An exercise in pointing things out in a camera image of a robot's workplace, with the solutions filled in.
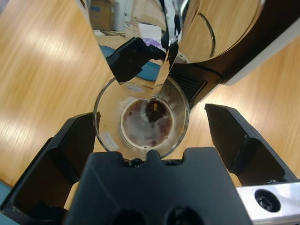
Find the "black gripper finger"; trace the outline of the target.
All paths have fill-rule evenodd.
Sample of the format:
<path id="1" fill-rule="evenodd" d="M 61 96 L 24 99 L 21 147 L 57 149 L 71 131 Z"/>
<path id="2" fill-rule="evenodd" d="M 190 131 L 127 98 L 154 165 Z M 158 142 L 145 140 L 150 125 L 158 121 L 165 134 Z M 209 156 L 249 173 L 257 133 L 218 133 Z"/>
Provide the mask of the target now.
<path id="1" fill-rule="evenodd" d="M 68 119 L 13 186 L 1 213 L 15 222 L 101 222 L 92 204 L 77 202 L 71 211 L 64 208 L 94 150 L 94 126 L 100 117 L 90 112 Z"/>
<path id="2" fill-rule="evenodd" d="M 210 135 L 230 173 L 241 185 L 297 182 L 298 178 L 264 137 L 234 108 L 206 104 Z"/>

